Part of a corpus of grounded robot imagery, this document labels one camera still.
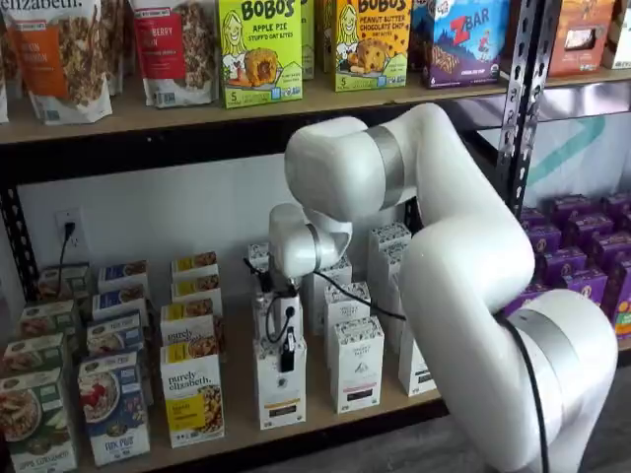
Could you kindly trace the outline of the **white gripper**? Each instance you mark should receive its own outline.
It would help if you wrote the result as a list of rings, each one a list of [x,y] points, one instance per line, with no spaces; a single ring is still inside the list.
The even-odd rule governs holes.
[[[301,302],[299,296],[275,295],[268,321],[268,339],[271,343],[282,343],[280,372],[292,372],[295,368],[296,339],[301,338]]]

